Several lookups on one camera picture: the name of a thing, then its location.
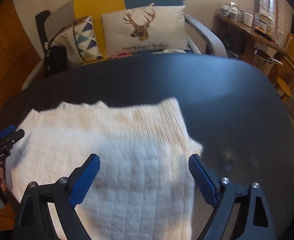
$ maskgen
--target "blue gripper pad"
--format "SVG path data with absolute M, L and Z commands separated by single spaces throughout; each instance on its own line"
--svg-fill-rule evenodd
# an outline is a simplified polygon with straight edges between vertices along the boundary
M 15 132 L 15 130 L 16 130 L 16 127 L 13 124 L 9 125 L 7 128 L 3 129 L 0 132 L 0 139 L 7 137 L 9 134 L 12 134 L 13 132 Z
M 78 176 L 78 179 L 73 183 L 73 187 L 71 189 L 71 198 L 69 202 L 73 208 L 82 203 L 93 180 L 95 179 L 100 169 L 99 156 L 91 154 L 85 163 L 80 168 L 76 168 L 73 173 L 79 171 L 77 169 L 83 169 L 83 171 Z
M 203 169 L 202 165 L 204 164 L 200 165 L 199 162 L 201 162 L 200 157 L 193 154 L 189 157 L 188 168 L 206 203 L 214 208 L 218 204 L 217 189 L 205 169 Z

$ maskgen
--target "table top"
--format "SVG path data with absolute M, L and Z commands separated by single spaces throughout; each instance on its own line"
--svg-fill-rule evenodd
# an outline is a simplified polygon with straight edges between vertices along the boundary
M 232 21 L 230 20 L 229 18 L 227 17 L 224 17 L 223 15 L 220 15 L 220 14 L 217 14 L 217 18 L 218 20 L 220 21 L 223 21 L 223 22 L 226 22 L 230 25 L 233 25 L 239 29 L 241 29 L 246 35 L 250 35 L 252 38 L 255 39 L 255 41 L 261 43 L 261 44 L 264 44 L 280 53 L 282 53 L 283 55 L 286 55 L 287 52 L 282 49 L 281 47 L 279 47 L 276 43 L 272 42 L 272 41 L 269 41 L 268 39 L 264 38 L 263 36 L 259 35 L 258 33 L 255 32 L 255 30 L 245 24 L 243 24 L 242 22 L 240 21 Z
M 196 54 L 144 54 L 84 65 L 31 85 L 0 112 L 0 130 L 29 111 L 62 101 L 121 107 L 175 97 L 202 158 L 237 184 L 259 182 L 276 235 L 294 216 L 294 131 L 269 80 L 240 60 Z M 193 228 L 203 229 L 211 209 L 195 200 Z

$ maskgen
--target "gray chair armrest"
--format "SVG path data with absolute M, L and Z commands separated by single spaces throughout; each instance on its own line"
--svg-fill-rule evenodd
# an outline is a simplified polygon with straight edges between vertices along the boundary
M 205 40 L 213 55 L 227 57 L 225 46 L 215 34 L 190 15 L 185 15 L 185 18 L 186 22 Z

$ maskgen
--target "white knit sweater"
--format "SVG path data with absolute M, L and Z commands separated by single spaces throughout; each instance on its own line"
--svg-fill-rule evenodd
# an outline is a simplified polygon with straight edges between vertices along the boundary
M 21 201 L 30 181 L 54 183 L 91 153 L 100 171 L 76 212 L 92 239 L 189 240 L 194 181 L 188 158 L 201 153 L 178 102 L 108 108 L 62 103 L 32 110 L 20 128 L 25 137 L 6 161 L 9 190 Z M 66 239 L 53 204 L 58 237 Z

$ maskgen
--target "metal screw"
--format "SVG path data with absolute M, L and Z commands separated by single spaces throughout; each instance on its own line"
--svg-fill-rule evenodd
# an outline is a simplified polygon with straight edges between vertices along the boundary
M 223 183 L 223 184 L 229 184 L 229 179 L 228 178 L 221 178 L 220 181 Z
M 259 185 L 259 183 L 254 182 L 254 183 L 253 183 L 253 187 L 254 187 L 254 188 L 260 188 L 260 185 Z
M 34 187 L 34 186 L 36 186 L 36 184 L 37 184 L 37 182 L 32 181 L 28 184 L 28 187 Z
M 67 182 L 67 180 L 68 180 L 67 177 L 61 177 L 61 178 L 59 179 L 59 183 L 61 183 L 61 184 L 65 184 L 65 183 Z

